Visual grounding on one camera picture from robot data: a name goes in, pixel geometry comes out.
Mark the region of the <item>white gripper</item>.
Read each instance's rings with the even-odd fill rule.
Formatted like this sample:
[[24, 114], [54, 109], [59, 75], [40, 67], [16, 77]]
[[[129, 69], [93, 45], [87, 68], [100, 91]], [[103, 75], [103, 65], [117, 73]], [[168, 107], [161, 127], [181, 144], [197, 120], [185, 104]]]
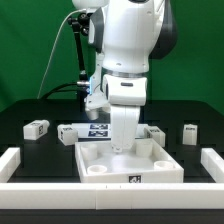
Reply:
[[132, 148], [139, 116], [139, 106], [111, 106], [111, 145], [115, 153]]

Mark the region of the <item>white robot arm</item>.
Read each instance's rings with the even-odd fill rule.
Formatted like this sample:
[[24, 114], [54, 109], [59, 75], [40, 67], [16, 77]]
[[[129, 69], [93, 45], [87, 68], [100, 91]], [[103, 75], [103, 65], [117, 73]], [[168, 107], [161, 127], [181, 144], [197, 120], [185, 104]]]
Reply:
[[96, 50], [85, 110], [91, 119], [110, 113], [111, 147], [134, 144], [146, 103], [149, 60], [165, 57], [177, 41], [170, 0], [72, 0], [90, 16], [88, 42]]

